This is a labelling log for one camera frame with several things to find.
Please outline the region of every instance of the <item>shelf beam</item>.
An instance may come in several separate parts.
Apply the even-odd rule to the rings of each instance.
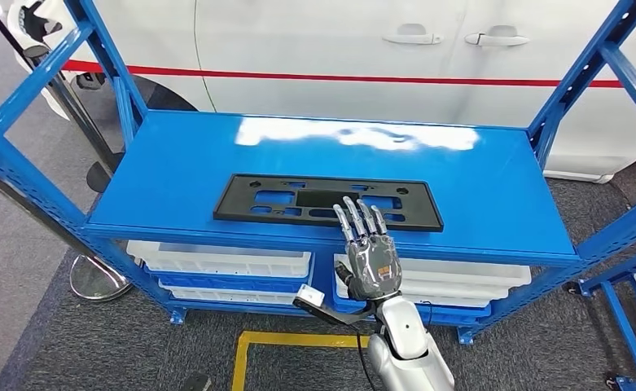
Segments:
[[[133,142],[135,125],[133,119],[132,100],[123,78],[116,76],[113,78],[114,92],[116,93],[116,108],[119,110],[119,121],[121,122],[121,133],[124,139],[124,148],[128,149]]]
[[[600,53],[604,44],[612,44],[619,47],[636,27],[636,0],[620,0],[606,20],[600,26],[596,34],[586,45],[586,48],[567,71],[562,81],[541,110],[538,112],[531,125],[529,125],[529,139],[532,145],[537,146],[542,138],[552,140],[557,131],[557,126],[548,127],[549,116],[555,114],[555,109],[562,105],[562,116],[569,111],[574,102],[589,87],[596,75],[605,65],[605,60]],[[550,153],[550,149],[541,152],[542,155]]]
[[[88,22],[81,22],[66,38],[26,77],[20,86],[0,106],[0,134],[6,133],[20,114],[25,111],[42,89],[66,64],[77,48],[94,31]]]
[[[602,261],[636,243],[636,205],[577,246],[587,262]]]
[[[90,37],[87,43],[112,86],[114,86],[114,77],[121,77],[136,109],[135,122],[140,125],[147,114],[147,105],[130,76],[94,2],[92,0],[65,0],[65,3],[73,19],[87,21],[95,27],[95,35]]]
[[[610,65],[620,83],[636,104],[636,68],[630,63],[629,59],[622,51],[612,42],[605,42],[600,48],[600,54]]]
[[[620,263],[617,266],[613,266],[606,272],[592,279],[589,279],[588,281],[585,281],[581,284],[581,291],[591,292],[594,289],[598,288],[598,286],[605,281],[611,281],[613,283],[620,281],[621,279],[631,275],[634,268],[636,268],[636,255],[634,257],[631,257],[627,261]]]

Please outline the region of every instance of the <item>gray carpet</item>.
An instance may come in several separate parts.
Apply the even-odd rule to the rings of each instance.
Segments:
[[[636,202],[636,168],[620,176],[608,185],[550,180],[575,243]],[[310,318],[205,311],[174,326],[139,292],[103,304],[79,301],[65,273],[59,268],[0,376],[0,390],[178,390],[196,373],[211,376],[214,390],[227,390],[243,330],[351,333]],[[617,290],[636,328],[632,292],[624,285]],[[372,325],[359,327],[368,332]],[[556,290],[481,334],[473,346],[459,345],[450,327],[432,327],[432,334],[458,391],[599,390],[606,371],[636,377],[601,297]],[[273,345],[250,346],[245,384],[246,390],[369,389],[356,349]]]

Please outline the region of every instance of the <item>blue metal shelf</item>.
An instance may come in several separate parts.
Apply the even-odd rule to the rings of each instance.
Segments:
[[[213,220],[237,173],[427,182],[445,230],[392,231],[403,257],[546,266],[578,260],[526,133],[470,126],[152,111],[85,230],[343,252],[344,237],[332,227]]]
[[[175,323],[188,309],[303,313],[289,306],[173,299],[114,239],[310,251],[312,284],[331,300],[332,255],[343,251],[340,231],[213,220],[234,173],[425,181],[445,231],[393,231],[403,257],[547,266],[530,285],[492,301],[489,314],[472,322],[439,319],[457,326],[463,343],[636,242],[635,206],[574,248],[542,178],[560,120],[605,64],[636,103],[636,70],[619,50],[636,26],[636,0],[615,5],[526,129],[151,111],[92,0],[65,2],[77,28],[0,107],[0,180],[162,305]],[[114,87],[128,148],[90,216],[3,137],[82,42]]]

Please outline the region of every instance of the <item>blue shelf foot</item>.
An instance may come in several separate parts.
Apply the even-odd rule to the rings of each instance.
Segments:
[[[183,319],[185,318],[186,318],[185,308],[174,308],[171,311],[171,319],[169,321],[172,324],[183,324]]]
[[[473,345],[473,335],[470,332],[462,332],[461,328],[457,327],[457,336],[460,344]]]
[[[622,390],[625,387],[625,384],[629,383],[629,378],[618,376],[615,378],[615,382],[617,383],[617,386],[614,389]]]
[[[577,282],[579,283],[579,291],[581,293],[581,295],[583,297],[593,297],[594,296],[594,289],[587,289],[584,286],[584,283],[586,282],[585,279],[578,279]]]

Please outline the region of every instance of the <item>black bracket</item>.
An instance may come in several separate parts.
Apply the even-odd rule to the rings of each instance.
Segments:
[[[324,303],[322,304],[322,306],[317,307],[300,297],[295,297],[293,301],[293,305],[295,307],[302,309],[303,311],[313,315],[314,317],[329,324],[340,324],[343,326],[354,324],[375,314],[375,303],[367,301],[365,304],[365,307],[356,312],[353,312],[351,314],[342,314],[327,307]]]
[[[376,205],[388,227],[442,231],[442,218],[425,182],[234,174],[217,203],[219,220],[338,226],[332,205],[344,196]]]

